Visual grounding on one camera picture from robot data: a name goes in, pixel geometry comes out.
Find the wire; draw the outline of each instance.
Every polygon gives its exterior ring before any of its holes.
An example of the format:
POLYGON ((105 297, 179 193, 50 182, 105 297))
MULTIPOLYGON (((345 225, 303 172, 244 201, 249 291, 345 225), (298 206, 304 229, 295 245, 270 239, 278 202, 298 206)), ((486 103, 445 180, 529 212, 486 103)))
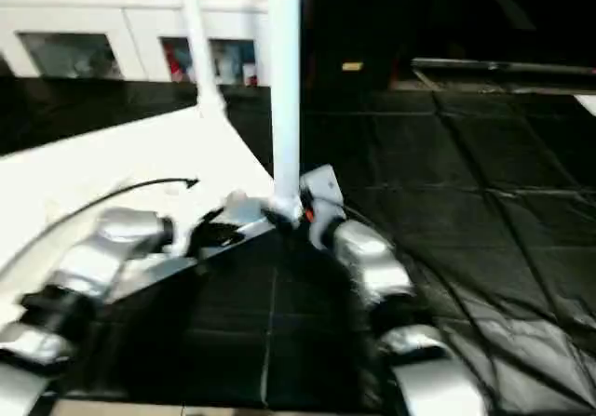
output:
POLYGON ((376 232, 378 232, 386 240, 393 241, 396 246, 401 247, 404 250, 404 252, 407 253, 408 255, 410 255, 414 260, 418 260, 419 261, 418 264, 422 264, 423 266, 425 266, 439 280, 439 282, 442 283, 442 285, 445 288, 445 290, 447 291, 447 293, 451 296, 452 300, 455 302, 457 307, 460 309, 460 311, 462 312, 464 317, 468 320, 470 326, 476 333, 478 342, 481 345, 482 349, 484 350, 484 352, 488 358, 488 361, 491 365, 491 373, 493 375, 494 386, 496 388, 496 392, 494 390, 492 390, 491 387, 487 383, 484 382, 480 373, 472 366, 472 364, 469 360, 466 360, 467 367, 474 374, 474 376, 476 376, 476 379, 482 385, 482 388, 484 388, 485 394, 491 399, 491 403, 493 404, 495 412, 497 414, 501 413, 501 409, 500 409, 501 406, 500 406, 500 402, 499 402, 499 400, 500 400, 500 391, 499 391, 500 386, 498 385, 498 383, 499 383, 498 372, 497 372, 496 362, 494 360, 494 353, 491 348, 490 341, 484 335, 480 326, 478 325, 478 323, 476 322, 476 320, 470 313, 469 309, 467 308, 465 301, 462 299, 460 294, 455 290, 455 288, 452 286, 452 284, 449 282, 449 280, 447 278, 445 278, 445 276, 441 272, 439 272, 439 269, 436 269, 434 266, 432 266, 431 263, 428 262, 427 260, 425 260, 424 257, 421 256, 416 250, 408 248, 405 244, 401 243, 395 236, 392 237, 391 235, 389 235, 385 230, 383 230, 381 228, 381 225, 372 221, 370 218, 367 218, 364 214, 362 214, 357 209, 350 207, 346 204, 336 202, 332 199, 328 199, 327 197, 314 196, 313 199, 320 200, 322 202, 326 202, 330 205, 334 205, 338 208, 341 208, 344 211, 351 214, 352 216, 354 216, 354 217, 358 218, 359 220, 363 221, 364 223, 370 225, 376 232))
POLYGON ((48 225, 44 230, 42 230, 42 232, 39 235, 35 236, 33 239, 31 239, 29 242, 27 242, 27 244, 25 244, 25 246, 22 247, 17 253, 15 253, 15 255, 5 264, 5 268, 2 269, 2 271, 0 271, 0 280, 2 280, 3 277, 7 274, 7 272, 10 270, 10 267, 16 261, 18 261, 22 256, 24 256, 35 244, 37 244, 40 240, 42 240, 47 235, 49 235, 51 232, 56 230, 58 227, 62 226, 66 222, 70 221, 72 218, 83 213, 84 211, 87 211, 88 209, 93 208, 96 205, 99 205, 101 202, 105 202, 106 200, 116 197, 117 195, 123 195, 124 193, 128 193, 129 191, 132 191, 132 190, 136 190, 139 188, 143 188, 145 186, 155 185, 155 184, 159 184, 159 183, 174 183, 174 182, 184 182, 184 183, 186 183, 187 188, 192 188, 199 182, 199 180, 198 179, 179 178, 179 177, 169 177, 169 178, 164 178, 164 179, 153 179, 150 181, 142 181, 139 183, 134 183, 132 185, 125 186, 124 188, 120 188, 115 191, 112 191, 111 193, 108 193, 107 195, 102 195, 102 196, 92 200, 91 202, 88 202, 83 207, 78 208, 75 211, 72 211, 72 212, 62 216, 57 221, 54 221, 53 223, 48 225))

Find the cabinet door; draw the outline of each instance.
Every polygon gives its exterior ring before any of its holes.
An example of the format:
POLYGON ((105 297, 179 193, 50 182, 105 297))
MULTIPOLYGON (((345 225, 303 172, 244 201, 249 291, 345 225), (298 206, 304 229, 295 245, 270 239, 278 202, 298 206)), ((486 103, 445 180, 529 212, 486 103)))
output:
POLYGON ((0 7, 0 48, 16 76, 146 79, 116 8, 0 7))
MULTIPOLYGON (((192 80, 194 71, 183 13, 179 9, 127 9, 129 26, 150 81, 192 80)), ((267 15, 203 11, 215 69, 222 84, 268 86, 267 15)))

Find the white cabinet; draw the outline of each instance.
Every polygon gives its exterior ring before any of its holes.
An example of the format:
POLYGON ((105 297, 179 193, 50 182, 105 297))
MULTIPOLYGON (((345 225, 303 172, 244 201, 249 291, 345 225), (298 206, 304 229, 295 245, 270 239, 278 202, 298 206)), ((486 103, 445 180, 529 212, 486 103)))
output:
POLYGON ((117 8, 0 7, 0 48, 16 76, 146 79, 117 8))
MULTIPOLYGON (((200 3, 223 82, 239 82, 240 64, 268 86, 267 0, 200 3)), ((0 0, 0 54, 16 76, 169 81, 186 33, 182 0, 0 0)))
MULTIPOLYGON (((172 78, 169 60, 172 55, 169 53, 173 47, 185 46, 176 45, 175 41, 170 39, 187 36, 183 13, 180 9, 128 8, 125 14, 147 79, 169 81, 172 78)), ((236 47, 230 49, 239 54, 237 58, 240 65, 253 62, 258 84, 268 86, 268 15, 263 12, 203 10, 203 20, 213 46, 216 71, 219 70, 219 53, 225 52, 226 48, 236 47)))

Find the floor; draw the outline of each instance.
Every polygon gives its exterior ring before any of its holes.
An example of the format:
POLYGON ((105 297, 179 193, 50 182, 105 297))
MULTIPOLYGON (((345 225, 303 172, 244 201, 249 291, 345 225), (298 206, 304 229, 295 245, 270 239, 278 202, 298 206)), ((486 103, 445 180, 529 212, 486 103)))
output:
POLYGON ((326 416, 330 413, 301 413, 257 409, 214 407, 174 407, 158 405, 113 404, 63 400, 51 416, 326 416))

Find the white pole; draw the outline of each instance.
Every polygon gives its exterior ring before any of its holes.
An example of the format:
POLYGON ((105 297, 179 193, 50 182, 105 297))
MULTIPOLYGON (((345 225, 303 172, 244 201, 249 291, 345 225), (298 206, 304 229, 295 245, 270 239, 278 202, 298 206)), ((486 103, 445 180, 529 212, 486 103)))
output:
POLYGON ((300 177, 300 0, 268 0, 275 203, 295 215, 300 177))
POLYGON ((196 103, 201 111, 208 112, 210 108, 215 108, 213 112, 220 114, 225 108, 225 101, 215 83, 213 56, 209 39, 205 33, 199 0, 183 0, 183 14, 186 18, 188 46, 196 75, 198 90, 196 103))

